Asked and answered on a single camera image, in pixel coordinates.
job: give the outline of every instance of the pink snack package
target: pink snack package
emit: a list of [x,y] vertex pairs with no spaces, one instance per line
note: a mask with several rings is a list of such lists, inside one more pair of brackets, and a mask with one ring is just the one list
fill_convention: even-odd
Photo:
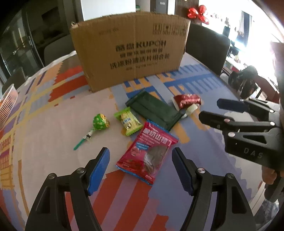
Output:
[[152,185],[167,150],[178,141],[168,131],[148,120],[116,166]]

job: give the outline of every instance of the brown cardboard box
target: brown cardboard box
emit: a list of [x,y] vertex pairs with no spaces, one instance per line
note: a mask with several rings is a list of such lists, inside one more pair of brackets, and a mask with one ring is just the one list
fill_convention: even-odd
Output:
[[96,18],[71,35],[93,92],[144,76],[177,70],[190,20],[148,12]]

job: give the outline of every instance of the red candy wrapper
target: red candy wrapper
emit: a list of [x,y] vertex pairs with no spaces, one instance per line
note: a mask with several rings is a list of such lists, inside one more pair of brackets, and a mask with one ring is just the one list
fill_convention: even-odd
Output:
[[178,139],[169,132],[152,121],[147,121],[116,166],[152,185],[167,150],[177,142]]
[[196,94],[184,94],[174,97],[179,109],[188,108],[193,104],[201,105],[201,98]]

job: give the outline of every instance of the glass door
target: glass door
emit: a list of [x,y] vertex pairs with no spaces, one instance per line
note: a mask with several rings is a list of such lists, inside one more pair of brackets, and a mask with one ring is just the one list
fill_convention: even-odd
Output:
[[21,69],[28,78],[43,67],[34,52],[33,41],[24,28],[22,10],[15,15],[0,38],[0,55],[10,76]]

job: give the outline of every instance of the pink basket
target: pink basket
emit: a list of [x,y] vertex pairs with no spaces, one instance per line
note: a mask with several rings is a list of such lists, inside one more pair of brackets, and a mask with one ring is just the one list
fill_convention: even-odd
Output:
[[3,103],[0,106],[0,129],[4,126],[7,121],[16,101],[18,98],[18,93],[14,87],[14,84],[8,87],[8,89],[3,94],[1,101]]

